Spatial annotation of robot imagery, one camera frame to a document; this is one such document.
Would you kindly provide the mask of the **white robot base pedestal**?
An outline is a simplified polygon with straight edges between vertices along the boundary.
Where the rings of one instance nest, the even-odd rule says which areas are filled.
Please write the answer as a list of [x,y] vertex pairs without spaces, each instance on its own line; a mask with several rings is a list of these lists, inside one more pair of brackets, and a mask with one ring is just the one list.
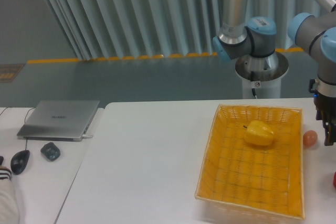
[[245,55],[237,59],[235,70],[242,82],[244,99],[277,99],[281,80],[289,69],[287,58],[274,52],[264,58]]

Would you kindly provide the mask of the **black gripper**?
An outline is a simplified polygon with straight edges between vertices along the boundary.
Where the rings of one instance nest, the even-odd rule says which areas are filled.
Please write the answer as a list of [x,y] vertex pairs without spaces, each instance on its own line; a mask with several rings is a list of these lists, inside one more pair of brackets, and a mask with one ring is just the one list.
[[325,146],[335,143],[335,97],[326,96],[320,91],[329,85],[319,79],[310,79],[308,91],[314,94],[313,102],[316,106],[316,120],[321,120],[325,131]]

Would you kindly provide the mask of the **person's white sleeved forearm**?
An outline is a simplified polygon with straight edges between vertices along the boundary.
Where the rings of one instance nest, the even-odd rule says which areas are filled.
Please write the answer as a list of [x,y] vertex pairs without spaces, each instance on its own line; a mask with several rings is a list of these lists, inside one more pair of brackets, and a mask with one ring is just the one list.
[[19,223],[19,210],[15,189],[11,181],[12,172],[3,166],[1,156],[1,223]]

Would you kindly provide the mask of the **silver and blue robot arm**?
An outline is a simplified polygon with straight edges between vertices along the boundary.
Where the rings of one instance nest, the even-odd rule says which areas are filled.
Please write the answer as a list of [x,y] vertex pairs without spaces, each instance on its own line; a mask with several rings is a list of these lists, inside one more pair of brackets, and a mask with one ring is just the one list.
[[[317,78],[310,80],[308,90],[325,131],[324,143],[331,146],[335,143],[335,0],[315,1],[328,12],[319,17],[296,15],[287,34],[318,65]],[[275,50],[276,24],[262,16],[245,20],[246,8],[247,0],[224,0],[223,23],[213,47],[221,59],[236,61],[243,98],[278,98],[289,63]]]

